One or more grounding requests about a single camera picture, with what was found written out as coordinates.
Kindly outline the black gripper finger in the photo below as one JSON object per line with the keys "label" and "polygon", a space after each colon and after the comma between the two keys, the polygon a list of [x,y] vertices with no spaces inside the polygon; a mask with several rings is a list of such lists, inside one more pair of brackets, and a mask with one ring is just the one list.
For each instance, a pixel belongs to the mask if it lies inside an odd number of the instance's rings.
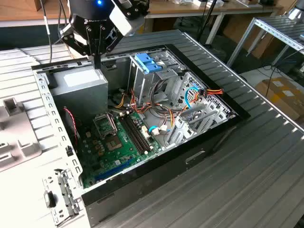
{"label": "black gripper finger", "polygon": [[61,40],[77,53],[91,60],[94,69],[98,69],[98,53],[92,29],[85,25],[67,25],[60,30]]}
{"label": "black gripper finger", "polygon": [[115,25],[101,25],[99,35],[96,69],[101,68],[101,56],[111,52],[123,38],[123,35]]}

